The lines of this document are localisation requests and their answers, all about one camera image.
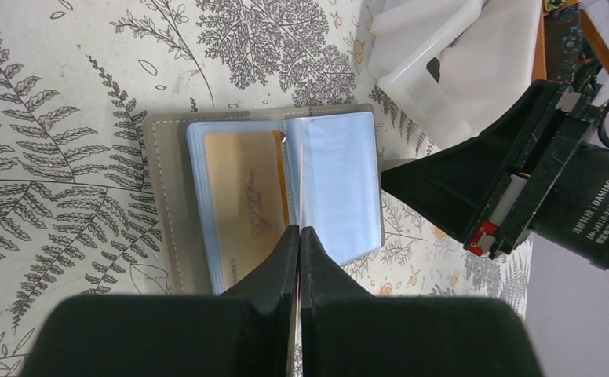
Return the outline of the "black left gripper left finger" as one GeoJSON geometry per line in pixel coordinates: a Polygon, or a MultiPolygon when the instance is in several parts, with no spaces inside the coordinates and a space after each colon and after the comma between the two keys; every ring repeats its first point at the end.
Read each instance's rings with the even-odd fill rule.
{"type": "Polygon", "coordinates": [[[221,295],[78,295],[48,316],[23,376],[289,376],[300,229],[221,295]]]}

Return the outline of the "grey blue card holder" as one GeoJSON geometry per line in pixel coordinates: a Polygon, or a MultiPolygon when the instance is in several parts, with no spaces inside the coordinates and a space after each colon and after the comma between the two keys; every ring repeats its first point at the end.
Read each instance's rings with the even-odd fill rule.
{"type": "Polygon", "coordinates": [[[143,131],[178,294],[223,293],[290,225],[338,265],[384,244],[369,104],[152,115],[143,131]]]}

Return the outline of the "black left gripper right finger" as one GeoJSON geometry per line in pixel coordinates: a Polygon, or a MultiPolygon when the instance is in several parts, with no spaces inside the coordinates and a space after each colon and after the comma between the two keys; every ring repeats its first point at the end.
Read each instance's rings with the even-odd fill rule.
{"type": "Polygon", "coordinates": [[[381,297],[301,231],[306,376],[540,376],[521,319],[494,298],[381,297]]]}

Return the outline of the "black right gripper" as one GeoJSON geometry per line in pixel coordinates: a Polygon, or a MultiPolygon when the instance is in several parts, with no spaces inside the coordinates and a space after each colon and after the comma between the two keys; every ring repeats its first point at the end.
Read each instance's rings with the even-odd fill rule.
{"type": "Polygon", "coordinates": [[[609,270],[609,99],[536,80],[475,137],[381,173],[382,189],[497,258],[531,233],[609,270]]]}

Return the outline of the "gold credit card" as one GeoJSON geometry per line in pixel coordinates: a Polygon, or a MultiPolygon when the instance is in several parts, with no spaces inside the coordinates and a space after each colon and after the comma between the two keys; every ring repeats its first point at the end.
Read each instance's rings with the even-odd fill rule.
{"type": "Polygon", "coordinates": [[[218,292],[256,269],[289,224],[281,135],[276,130],[224,132],[204,138],[221,260],[218,292]]]}

